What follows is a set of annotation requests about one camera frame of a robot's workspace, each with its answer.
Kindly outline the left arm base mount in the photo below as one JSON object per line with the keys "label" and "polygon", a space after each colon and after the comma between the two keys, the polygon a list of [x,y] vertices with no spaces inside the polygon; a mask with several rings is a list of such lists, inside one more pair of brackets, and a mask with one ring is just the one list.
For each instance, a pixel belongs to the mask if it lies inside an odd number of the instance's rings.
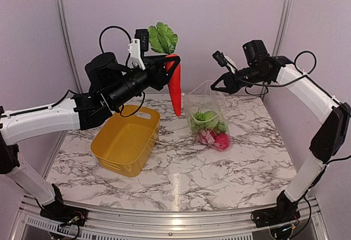
{"label": "left arm base mount", "polygon": [[42,209],[40,211],[40,216],[61,222],[61,224],[64,224],[65,226],[68,226],[70,224],[84,226],[87,215],[87,209],[69,205],[64,205],[63,208],[59,208],[57,210],[48,211]]}

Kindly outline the orange carrot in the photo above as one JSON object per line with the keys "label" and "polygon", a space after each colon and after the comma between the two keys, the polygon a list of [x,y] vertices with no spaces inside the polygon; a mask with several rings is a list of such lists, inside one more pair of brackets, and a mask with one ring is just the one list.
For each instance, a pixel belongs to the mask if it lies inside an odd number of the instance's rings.
{"label": "orange carrot", "polygon": [[178,64],[168,83],[169,95],[176,116],[181,116],[182,89],[181,89],[181,64]]}

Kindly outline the green apple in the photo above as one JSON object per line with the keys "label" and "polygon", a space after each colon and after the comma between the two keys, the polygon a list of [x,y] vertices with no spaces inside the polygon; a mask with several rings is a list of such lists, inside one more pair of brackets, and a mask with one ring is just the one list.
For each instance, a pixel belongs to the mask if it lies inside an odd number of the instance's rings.
{"label": "green apple", "polygon": [[203,113],[203,121],[205,123],[211,123],[218,120],[218,113],[216,111],[206,111]]}

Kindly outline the green grape bunch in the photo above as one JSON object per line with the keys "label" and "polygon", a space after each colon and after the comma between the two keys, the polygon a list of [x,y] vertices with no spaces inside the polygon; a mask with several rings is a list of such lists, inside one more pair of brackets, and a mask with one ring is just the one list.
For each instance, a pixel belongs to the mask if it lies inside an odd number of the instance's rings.
{"label": "green grape bunch", "polygon": [[192,132],[199,132],[200,130],[206,129],[206,121],[205,114],[200,110],[193,113],[190,118],[190,128]]}

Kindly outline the clear zip top bag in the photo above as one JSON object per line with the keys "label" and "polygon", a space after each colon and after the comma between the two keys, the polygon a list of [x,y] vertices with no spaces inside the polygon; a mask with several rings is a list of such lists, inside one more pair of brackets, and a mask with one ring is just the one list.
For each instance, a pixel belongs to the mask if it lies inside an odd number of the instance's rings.
{"label": "clear zip top bag", "polygon": [[191,134],[207,147],[223,152],[230,148],[229,126],[220,107],[222,94],[211,90],[214,82],[207,80],[189,93],[182,94],[183,108]]}

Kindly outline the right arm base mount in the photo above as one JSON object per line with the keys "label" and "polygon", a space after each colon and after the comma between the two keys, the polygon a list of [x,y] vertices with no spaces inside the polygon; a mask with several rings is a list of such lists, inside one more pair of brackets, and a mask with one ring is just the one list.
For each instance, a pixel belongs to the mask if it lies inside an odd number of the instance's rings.
{"label": "right arm base mount", "polygon": [[274,226],[290,221],[297,221],[301,217],[297,209],[290,213],[278,213],[277,207],[255,210],[251,213],[251,220],[256,224],[256,228]]}

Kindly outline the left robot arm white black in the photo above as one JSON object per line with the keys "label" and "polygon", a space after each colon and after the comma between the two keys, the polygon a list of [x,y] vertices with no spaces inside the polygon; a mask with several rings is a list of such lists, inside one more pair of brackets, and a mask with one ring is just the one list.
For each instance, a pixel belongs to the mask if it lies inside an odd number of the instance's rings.
{"label": "left robot arm white black", "polygon": [[44,213],[58,221],[69,217],[59,188],[42,178],[19,153],[18,142],[53,132],[90,130],[101,126],[125,102],[144,95],[151,87],[161,90],[180,65],[178,56],[145,57],[129,68],[117,62],[112,52],[96,56],[85,66],[90,80],[87,93],[64,95],[41,107],[1,110],[1,174],[31,194]]}

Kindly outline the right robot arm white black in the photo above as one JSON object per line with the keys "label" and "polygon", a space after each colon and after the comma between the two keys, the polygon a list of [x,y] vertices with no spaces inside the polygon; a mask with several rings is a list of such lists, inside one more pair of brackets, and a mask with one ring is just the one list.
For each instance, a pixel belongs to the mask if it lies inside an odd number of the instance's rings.
{"label": "right robot arm white black", "polygon": [[252,40],[242,48],[248,66],[241,70],[226,54],[213,53],[215,61],[228,72],[211,85],[212,90],[234,94],[243,87],[286,87],[321,124],[310,143],[309,155],[291,183],[277,197],[276,206],[253,213],[259,220],[270,217],[276,222],[284,222],[297,209],[298,202],[308,190],[318,183],[343,145],[350,121],[350,105],[327,93],[310,78],[310,73],[297,67],[295,60],[283,55],[271,56],[262,40]]}

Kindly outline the red apple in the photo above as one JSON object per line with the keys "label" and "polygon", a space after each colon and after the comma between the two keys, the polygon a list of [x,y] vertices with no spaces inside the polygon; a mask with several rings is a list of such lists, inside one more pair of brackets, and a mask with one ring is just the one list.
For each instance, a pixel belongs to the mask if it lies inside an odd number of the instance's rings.
{"label": "red apple", "polygon": [[212,145],[215,143],[216,134],[210,130],[202,130],[198,135],[198,140],[205,145]]}
{"label": "red apple", "polygon": [[225,151],[230,147],[231,139],[226,133],[219,133],[214,138],[214,148],[218,151]]}

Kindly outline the green bitter gourd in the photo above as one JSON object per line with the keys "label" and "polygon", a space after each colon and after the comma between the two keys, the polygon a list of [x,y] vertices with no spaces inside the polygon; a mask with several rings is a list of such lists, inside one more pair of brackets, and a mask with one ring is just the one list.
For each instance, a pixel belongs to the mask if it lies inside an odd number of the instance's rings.
{"label": "green bitter gourd", "polygon": [[227,127],[227,125],[226,125],[225,122],[220,121],[220,122],[217,124],[217,129],[218,129],[218,132],[220,132],[220,133],[226,133],[227,130],[228,130],[228,127]]}

